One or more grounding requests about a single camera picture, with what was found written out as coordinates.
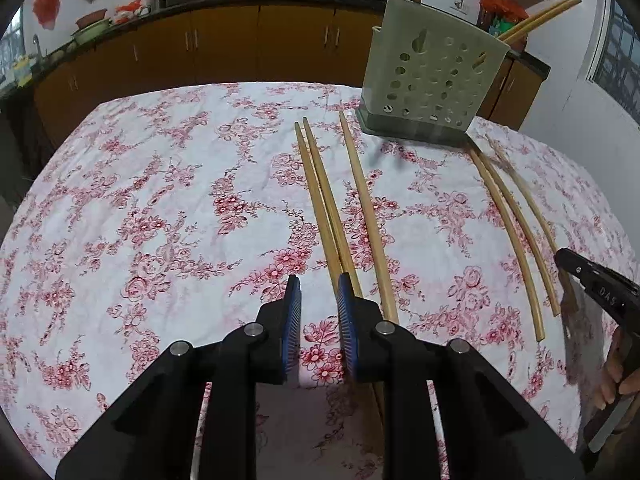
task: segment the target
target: silver bolt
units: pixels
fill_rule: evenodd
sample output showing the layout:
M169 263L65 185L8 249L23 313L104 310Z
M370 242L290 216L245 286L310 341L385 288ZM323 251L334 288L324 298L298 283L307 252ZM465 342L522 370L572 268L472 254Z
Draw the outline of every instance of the silver bolt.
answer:
M376 331L382 335L389 335L396 331L396 326L390 321L380 321L376 325Z
M250 337L259 336L264 332L264 327L260 323L249 323L244 326L244 333Z
M466 354L467 352L469 352L471 346L469 345L469 343L467 343L464 339L453 339L450 343L449 346L451 346L451 349L457 353L457 354Z
M172 355L185 355L189 351L189 343L186 341L176 341L171 346L169 346L169 352Z

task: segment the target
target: kitchen countertop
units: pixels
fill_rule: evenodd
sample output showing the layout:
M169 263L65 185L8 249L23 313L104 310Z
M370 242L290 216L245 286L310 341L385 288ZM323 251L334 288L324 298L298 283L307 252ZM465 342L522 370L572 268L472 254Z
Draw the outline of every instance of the kitchen countertop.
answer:
M25 91L31 91L33 86L39 81L43 80L50 72L55 70L59 65L64 62L71 61L75 59L80 54L95 48L98 44L110 40L116 36L121 34L125 34L126 32L130 32L140 27L141 25L145 25L146 23L153 22L155 20L160 20L162 18L167 18L169 16L173 16L175 14L180 14L182 12L189 12L191 10L203 9L207 7L217 7L217 6L228 6L228 5L237 5L237 4L251 4L251 3L263 3L263 2L273 2L273 3L286 3L286 2L302 2L309 4L336 4L341 7L351 7L353 9L361 9L361 10L372 10L373 12L379 12L380 14L385 12L386 0L194 0L192 2L188 2L185 4L178 4L171 7L166 7L164 9L156 10L155 12L146 14L145 16L141 16L136 18L135 20L130 20L127 23L123 23L121 25L113 25L103 34L101 34L98 38L95 38L93 41L89 41L83 45L80 45L73 49L71 52L66 53L60 59L55 62L49 63L44 69L40 70L33 74L33 77L29 83L21 88L17 88L15 86L6 86L3 89L0 89L0 104L2 101L5 101L18 93L22 93ZM546 79L548 77L550 67L539 59L531 56L527 52L517 53L513 50L510 50L507 53L508 57L513 59L517 59L519 62L522 62L524 65L532 69L534 72L539 74L541 77Z

